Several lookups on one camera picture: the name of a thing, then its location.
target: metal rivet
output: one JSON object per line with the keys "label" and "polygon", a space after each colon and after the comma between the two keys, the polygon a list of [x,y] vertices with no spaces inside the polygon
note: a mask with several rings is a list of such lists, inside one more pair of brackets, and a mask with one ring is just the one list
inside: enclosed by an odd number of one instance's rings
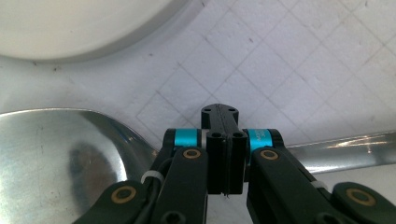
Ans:
{"label": "metal rivet", "polygon": [[276,154],[276,152],[272,151],[272,150],[263,150],[260,155],[262,155],[263,158],[270,160],[270,161],[274,161],[277,160],[277,158],[279,158],[279,156]]}
{"label": "metal rivet", "polygon": [[113,203],[128,203],[136,195],[136,189],[131,186],[122,186],[111,194]]}
{"label": "metal rivet", "polygon": [[185,224],[186,217],[178,211],[170,211],[163,215],[161,224]]}
{"label": "metal rivet", "polygon": [[221,133],[212,133],[212,137],[220,138],[221,137]]}
{"label": "metal rivet", "polygon": [[234,137],[243,137],[244,135],[242,133],[233,133]]}
{"label": "metal rivet", "polygon": [[187,159],[197,159],[198,157],[201,156],[201,152],[198,151],[197,149],[187,149],[183,152],[183,156]]}
{"label": "metal rivet", "polygon": [[[360,194],[361,196],[365,197],[365,199],[360,199],[356,196],[356,194]],[[347,189],[346,190],[346,196],[351,199],[355,203],[359,203],[361,205],[365,206],[374,206],[376,205],[376,200],[373,197],[373,195],[367,193],[364,190],[361,189]]]}
{"label": "metal rivet", "polygon": [[343,224],[344,222],[329,213],[319,213],[316,217],[316,224]]}

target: stainless steel surface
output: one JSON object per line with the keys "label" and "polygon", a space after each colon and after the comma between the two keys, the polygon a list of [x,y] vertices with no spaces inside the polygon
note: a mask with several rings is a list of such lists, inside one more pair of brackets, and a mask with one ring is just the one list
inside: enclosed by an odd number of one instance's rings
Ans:
{"label": "stainless steel surface", "polygon": [[206,149],[206,134],[209,132],[208,129],[201,129],[201,148]]}
{"label": "stainless steel surface", "polygon": [[70,223],[112,183],[140,180],[156,150],[107,116],[72,109],[0,115],[0,223]]}
{"label": "stainless steel surface", "polygon": [[288,147],[312,174],[396,163],[396,132]]}

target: white cable tie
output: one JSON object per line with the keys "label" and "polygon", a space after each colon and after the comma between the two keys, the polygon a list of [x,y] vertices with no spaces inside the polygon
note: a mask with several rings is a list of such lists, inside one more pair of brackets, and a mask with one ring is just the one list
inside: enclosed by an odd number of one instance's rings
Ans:
{"label": "white cable tie", "polygon": [[153,171],[153,170],[149,170],[147,172],[145,172],[142,176],[142,179],[140,180],[140,182],[145,183],[145,180],[147,177],[154,177],[160,180],[161,184],[163,183],[163,181],[165,180],[165,178],[163,178],[163,175],[158,172],[158,171]]}
{"label": "white cable tie", "polygon": [[327,190],[327,186],[325,183],[323,183],[322,181],[319,180],[315,180],[311,182],[312,186],[314,186],[315,189],[326,189]]}

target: brass bushing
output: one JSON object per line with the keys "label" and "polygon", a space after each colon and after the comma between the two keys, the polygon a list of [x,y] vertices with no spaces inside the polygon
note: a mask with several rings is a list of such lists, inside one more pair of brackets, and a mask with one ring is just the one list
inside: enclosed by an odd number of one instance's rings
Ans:
{"label": "brass bushing", "polygon": [[274,161],[277,160],[277,158],[279,158],[279,156],[277,155],[276,152],[274,152],[273,150],[263,150],[260,155],[262,155],[263,158],[270,160],[270,161]]}
{"label": "brass bushing", "polygon": [[128,203],[136,195],[136,189],[131,186],[122,186],[111,194],[113,203]]}
{"label": "brass bushing", "polygon": [[193,160],[201,156],[201,152],[197,149],[191,148],[183,152],[183,156],[187,159]]}
{"label": "brass bushing", "polygon": [[[356,194],[362,195],[365,198],[365,200],[356,197]],[[352,200],[353,202],[359,203],[361,205],[365,205],[365,206],[374,206],[374,205],[376,205],[376,200],[373,197],[373,195],[371,195],[371,194],[369,194],[366,191],[361,190],[361,189],[347,189],[346,190],[346,196],[350,200]]]}

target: table surface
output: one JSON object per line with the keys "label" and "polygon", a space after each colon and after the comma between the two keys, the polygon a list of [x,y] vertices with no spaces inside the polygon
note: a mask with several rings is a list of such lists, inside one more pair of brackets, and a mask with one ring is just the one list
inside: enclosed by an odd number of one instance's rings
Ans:
{"label": "table surface", "polygon": [[[103,58],[0,57],[0,113],[96,110],[155,147],[167,128],[199,128],[200,109],[214,103],[239,109],[241,128],[279,129],[287,145],[395,130],[395,9],[391,0],[190,1],[151,35]],[[394,174],[359,176],[387,191]],[[330,185],[345,175],[323,178]],[[222,206],[244,207],[241,197],[210,197],[208,223],[251,222]]]}

